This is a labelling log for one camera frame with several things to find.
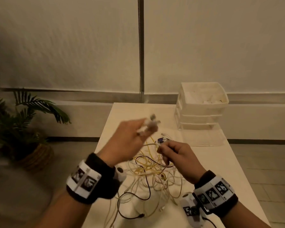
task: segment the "dark baseboard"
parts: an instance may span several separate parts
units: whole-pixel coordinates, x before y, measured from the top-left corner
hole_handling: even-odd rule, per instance
[[[48,142],[98,142],[99,137],[48,137]]]
[[[229,144],[285,145],[285,140],[227,139]]]

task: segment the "black cable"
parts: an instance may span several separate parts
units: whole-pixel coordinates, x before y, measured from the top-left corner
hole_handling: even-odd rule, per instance
[[[140,158],[140,157],[147,157],[147,158],[150,159],[151,161],[155,162],[157,165],[163,166],[163,167],[165,167],[165,168],[172,168],[172,167],[173,167],[173,166],[165,166],[165,165],[159,164],[159,163],[157,163],[157,161],[153,160],[152,158],[150,158],[150,157],[148,157],[148,156],[144,156],[144,155],[137,156],[137,157],[134,159],[135,162],[136,162],[136,164],[137,164],[136,159],[137,159],[137,158]]]
[[[205,218],[205,217],[201,217],[201,218],[202,218],[202,219],[204,219],[204,220],[207,220],[207,221],[211,222],[211,223],[212,223],[212,225],[214,226],[214,228],[217,228],[217,227],[214,225],[214,223],[213,223],[210,219]]]
[[[134,194],[134,193],[132,193],[132,192],[125,192],[125,193],[123,193],[123,194],[119,197],[119,199],[117,200],[117,210],[118,210],[118,213],[120,214],[120,216],[122,216],[123,218],[125,218],[125,219],[137,219],[137,218],[142,218],[142,217],[145,216],[144,214],[140,214],[140,215],[138,215],[138,216],[136,216],[136,217],[134,217],[134,218],[127,218],[127,217],[125,217],[124,215],[121,214],[121,212],[119,211],[119,206],[118,206],[119,200],[121,199],[121,197],[122,197],[123,195],[126,195],[126,194],[132,194],[132,195],[134,195],[135,197],[137,197],[137,198],[139,198],[140,200],[143,200],[143,201],[147,201],[147,200],[150,199],[150,197],[151,197],[151,189],[150,189],[150,186],[149,186],[149,183],[148,183],[147,175],[145,175],[145,177],[146,177],[147,185],[148,185],[148,188],[149,188],[149,197],[148,197],[147,199],[142,199],[141,197],[137,196],[136,194]]]

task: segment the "person's right hand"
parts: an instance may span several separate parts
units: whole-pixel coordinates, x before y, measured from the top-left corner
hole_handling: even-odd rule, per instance
[[[192,184],[197,183],[206,172],[191,147],[186,143],[169,140],[162,143],[157,152],[163,155],[166,165],[169,165],[170,161],[173,162],[183,177]]]

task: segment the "table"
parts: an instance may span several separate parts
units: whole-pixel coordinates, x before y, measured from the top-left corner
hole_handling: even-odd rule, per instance
[[[106,125],[103,129],[101,137],[99,139],[95,153],[99,152],[106,142],[110,139],[115,132],[117,126],[121,121],[139,119],[149,117],[151,114],[155,114],[157,119],[161,121],[159,125],[159,131],[153,135],[154,138],[161,137],[161,133],[170,135],[174,140],[183,142],[181,131],[177,130],[174,119],[175,105],[165,104],[140,104],[140,103],[114,103],[111,109],[110,115],[107,119]],[[224,137],[224,141],[221,146],[204,146],[204,147],[192,147],[192,150],[198,157],[201,164],[205,169],[210,169],[214,173],[224,177],[235,189],[237,196],[241,203],[251,210],[264,222],[269,224],[252,188],[237,161],[227,139]],[[121,164],[123,168],[126,168],[125,163]],[[132,180],[127,177],[124,184],[129,185]],[[186,182],[183,185],[182,192],[192,192],[193,185]],[[142,192],[141,197],[147,197],[147,192]],[[146,202],[147,207],[155,207],[158,201],[158,195],[153,194],[150,200]],[[117,199],[112,200],[112,210],[116,207]],[[91,207],[87,218],[83,224],[83,228],[88,227],[103,227],[104,220],[109,209],[109,200],[98,199]],[[137,216],[134,210],[133,203],[129,202],[123,204],[121,209],[124,214],[129,217]],[[224,225],[216,215],[209,215],[217,228],[222,228]],[[134,220],[123,219],[118,215],[114,227],[190,227],[187,222],[183,209],[178,205],[176,206],[171,201],[165,206],[162,212],[157,211],[149,218],[140,218]],[[209,222],[204,225],[205,228],[213,227]]]

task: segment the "dark vertical gap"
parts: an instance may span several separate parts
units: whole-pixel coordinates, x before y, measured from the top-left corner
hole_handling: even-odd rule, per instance
[[[139,34],[139,92],[140,101],[143,101],[143,96],[145,92],[145,61],[144,61],[144,2],[143,0],[138,0],[138,34]]]

